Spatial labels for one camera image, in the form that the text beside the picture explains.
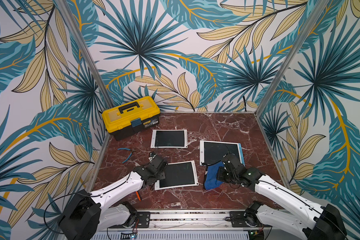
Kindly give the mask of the blue microfiber cloth black trim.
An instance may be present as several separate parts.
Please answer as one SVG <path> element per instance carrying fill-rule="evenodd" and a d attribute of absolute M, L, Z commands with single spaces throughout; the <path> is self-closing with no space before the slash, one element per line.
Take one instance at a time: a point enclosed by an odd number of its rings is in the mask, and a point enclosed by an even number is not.
<path fill-rule="evenodd" d="M 211 166 L 207 166 L 204 182 L 204 187 L 206 190 L 218 188 L 223 183 L 217 179 L 218 170 L 223 166 L 224 164 L 221 161 Z"/>

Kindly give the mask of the white drawing tablet front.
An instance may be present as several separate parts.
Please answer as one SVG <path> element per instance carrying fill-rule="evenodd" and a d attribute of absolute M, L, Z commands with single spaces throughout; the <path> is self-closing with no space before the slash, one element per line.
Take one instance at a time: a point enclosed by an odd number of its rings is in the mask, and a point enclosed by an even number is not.
<path fill-rule="evenodd" d="M 195 161 L 170 163 L 164 174 L 164 179 L 155 182 L 155 191 L 199 185 Z"/>

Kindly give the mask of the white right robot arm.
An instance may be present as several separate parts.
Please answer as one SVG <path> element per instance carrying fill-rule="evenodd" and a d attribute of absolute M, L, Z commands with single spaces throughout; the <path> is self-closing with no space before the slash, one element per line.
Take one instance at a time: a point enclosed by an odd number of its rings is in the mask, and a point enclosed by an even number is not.
<path fill-rule="evenodd" d="M 339 210 L 305 199 L 277 183 L 257 168 L 246 168 L 234 154 L 222 158 L 217 179 L 258 193 L 285 209 L 273 209 L 254 201 L 242 212 L 230 214 L 233 226 L 256 228 L 271 226 L 301 240 L 345 240 L 347 231 Z"/>

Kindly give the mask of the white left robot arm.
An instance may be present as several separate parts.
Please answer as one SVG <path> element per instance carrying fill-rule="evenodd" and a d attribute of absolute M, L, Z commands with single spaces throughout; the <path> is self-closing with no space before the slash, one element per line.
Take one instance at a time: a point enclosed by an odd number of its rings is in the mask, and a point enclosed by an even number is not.
<path fill-rule="evenodd" d="M 165 178 L 168 161 L 156 155 L 147 165 L 135 167 L 124 178 L 100 190 L 73 194 L 58 221 L 68 240 L 89 240 L 97 231 L 114 225 L 131 225 L 136 211 L 127 202 L 112 205 L 144 187 Z"/>

